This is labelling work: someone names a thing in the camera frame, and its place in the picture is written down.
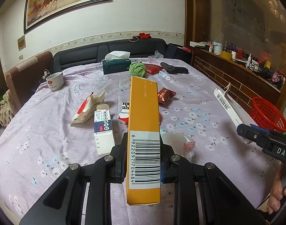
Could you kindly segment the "person right hand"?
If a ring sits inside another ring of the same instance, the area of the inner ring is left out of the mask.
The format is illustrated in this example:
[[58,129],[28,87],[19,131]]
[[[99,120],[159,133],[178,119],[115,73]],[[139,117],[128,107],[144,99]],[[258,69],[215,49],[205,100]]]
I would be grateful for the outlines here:
[[270,191],[269,199],[266,205],[267,212],[272,214],[277,212],[281,207],[281,200],[286,196],[286,187],[282,186],[281,177],[282,177],[283,165],[280,164],[277,170],[277,173],[274,177],[273,186]]

